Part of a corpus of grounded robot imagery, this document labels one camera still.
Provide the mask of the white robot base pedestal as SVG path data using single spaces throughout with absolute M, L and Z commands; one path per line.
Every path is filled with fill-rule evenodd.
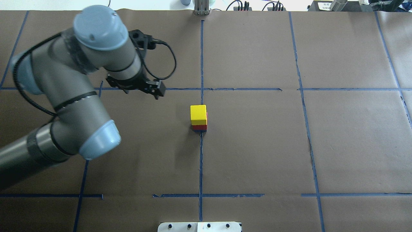
M 221 222 L 168 222 L 160 223 L 158 232 L 242 232 L 242 224 Z

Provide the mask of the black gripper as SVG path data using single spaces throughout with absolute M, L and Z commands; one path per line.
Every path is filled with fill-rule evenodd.
M 117 80 L 109 74 L 106 76 L 106 81 L 112 88 L 118 88 L 128 94 L 129 91 L 139 90 L 154 96 L 156 100 L 164 97 L 166 86 L 162 80 L 151 81 L 147 78 L 146 71 L 140 70 L 136 75 L 127 80 Z

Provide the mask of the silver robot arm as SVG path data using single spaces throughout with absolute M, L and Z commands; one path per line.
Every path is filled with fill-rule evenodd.
M 1 148 L 1 190 L 76 154 L 93 160 L 118 146 L 118 128 L 88 75 L 104 68 L 113 88 L 163 97 L 165 78 L 146 76 L 153 75 L 146 51 L 157 44 L 168 45 L 140 30 L 128 31 L 108 6 L 92 5 L 75 16 L 71 28 L 14 57 L 19 94 L 53 119 Z

